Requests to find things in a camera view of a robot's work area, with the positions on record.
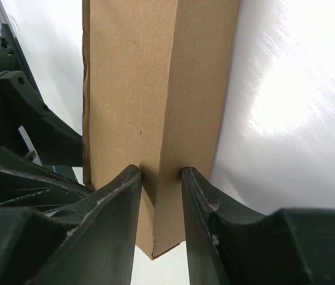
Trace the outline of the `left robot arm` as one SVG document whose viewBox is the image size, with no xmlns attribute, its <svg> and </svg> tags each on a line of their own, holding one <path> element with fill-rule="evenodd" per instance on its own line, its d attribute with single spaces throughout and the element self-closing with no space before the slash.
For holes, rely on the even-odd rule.
<svg viewBox="0 0 335 285">
<path fill-rule="evenodd" d="M 0 49 L 0 207 L 39 211 L 89 195 L 73 169 L 82 138 L 48 108 L 14 52 Z"/>
</svg>

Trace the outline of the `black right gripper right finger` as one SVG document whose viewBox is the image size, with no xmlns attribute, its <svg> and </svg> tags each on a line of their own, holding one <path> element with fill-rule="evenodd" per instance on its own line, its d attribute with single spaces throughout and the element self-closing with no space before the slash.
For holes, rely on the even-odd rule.
<svg viewBox="0 0 335 285">
<path fill-rule="evenodd" d="M 335 209 L 265 216 L 194 167 L 181 188 L 191 284 L 335 284 Z"/>
</svg>

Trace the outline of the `brown cardboard box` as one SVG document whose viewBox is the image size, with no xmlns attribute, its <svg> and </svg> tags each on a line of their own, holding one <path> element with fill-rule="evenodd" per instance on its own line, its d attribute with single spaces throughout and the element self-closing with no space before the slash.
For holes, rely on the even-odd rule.
<svg viewBox="0 0 335 285">
<path fill-rule="evenodd" d="M 84 1 L 84 183 L 142 172 L 137 246 L 158 258 L 185 239 L 181 170 L 209 177 L 238 1 Z"/>
</svg>

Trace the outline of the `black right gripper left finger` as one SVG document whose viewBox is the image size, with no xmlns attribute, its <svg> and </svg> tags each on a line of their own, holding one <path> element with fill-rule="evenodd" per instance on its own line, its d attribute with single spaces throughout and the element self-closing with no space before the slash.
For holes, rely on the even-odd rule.
<svg viewBox="0 0 335 285">
<path fill-rule="evenodd" d="M 0 207 L 0 284 L 129 284 L 141 187 L 129 165 L 50 216 Z"/>
</svg>

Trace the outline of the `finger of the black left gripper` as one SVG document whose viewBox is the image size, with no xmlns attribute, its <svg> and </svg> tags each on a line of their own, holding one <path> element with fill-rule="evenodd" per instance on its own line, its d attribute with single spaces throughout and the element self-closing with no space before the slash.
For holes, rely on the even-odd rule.
<svg viewBox="0 0 335 285">
<path fill-rule="evenodd" d="M 52 110 L 21 71 L 0 72 L 0 145 L 23 127 L 40 160 L 48 165 L 82 166 L 82 137 Z"/>
<path fill-rule="evenodd" d="M 58 208 L 91 191 L 0 147 L 0 207 Z"/>
</svg>

